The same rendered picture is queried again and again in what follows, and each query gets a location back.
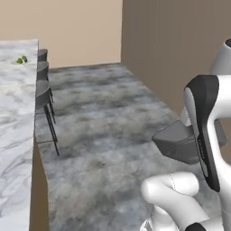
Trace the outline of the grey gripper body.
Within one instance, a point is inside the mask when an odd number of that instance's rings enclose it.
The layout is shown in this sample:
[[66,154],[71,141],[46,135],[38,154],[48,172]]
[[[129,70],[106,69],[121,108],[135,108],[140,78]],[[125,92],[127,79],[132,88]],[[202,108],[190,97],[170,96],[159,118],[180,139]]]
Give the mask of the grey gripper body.
[[189,165],[199,162],[192,126],[184,125],[181,120],[154,134],[152,141],[166,157]]

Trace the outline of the grey bar stool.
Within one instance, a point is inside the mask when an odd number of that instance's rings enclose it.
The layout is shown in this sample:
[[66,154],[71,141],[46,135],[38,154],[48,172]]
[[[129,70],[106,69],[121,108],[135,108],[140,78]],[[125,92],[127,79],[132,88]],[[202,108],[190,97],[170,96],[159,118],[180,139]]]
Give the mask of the grey bar stool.
[[[49,62],[48,61],[39,61],[37,64],[37,80],[44,80],[45,79],[45,80],[49,81],[48,73],[49,73]],[[53,121],[56,124],[55,113],[54,113],[52,103],[50,103],[51,114],[52,114]]]
[[57,155],[60,155],[58,148],[58,138],[53,125],[55,118],[54,110],[51,108],[51,86],[48,80],[38,80],[36,82],[35,109],[39,110],[41,108],[43,109],[46,116],[56,153]]
[[46,61],[48,56],[47,49],[39,49],[38,50],[38,61]]

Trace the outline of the white plate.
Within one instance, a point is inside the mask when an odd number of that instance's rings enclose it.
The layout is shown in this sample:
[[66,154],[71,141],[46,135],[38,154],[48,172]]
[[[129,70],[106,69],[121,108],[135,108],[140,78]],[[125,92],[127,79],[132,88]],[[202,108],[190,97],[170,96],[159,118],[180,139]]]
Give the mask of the white plate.
[[17,60],[13,60],[10,62],[12,65],[27,65],[30,63],[30,61],[27,59],[27,60],[24,60],[22,58],[18,58]]

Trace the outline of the marble-topped brown counter island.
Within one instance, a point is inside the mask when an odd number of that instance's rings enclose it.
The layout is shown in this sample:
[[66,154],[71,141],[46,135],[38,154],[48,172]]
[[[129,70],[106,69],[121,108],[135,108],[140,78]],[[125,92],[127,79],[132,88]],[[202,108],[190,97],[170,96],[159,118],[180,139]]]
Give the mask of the marble-topped brown counter island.
[[[26,56],[27,65],[10,62]],[[0,231],[49,231],[48,185],[35,138],[38,42],[0,41]]]

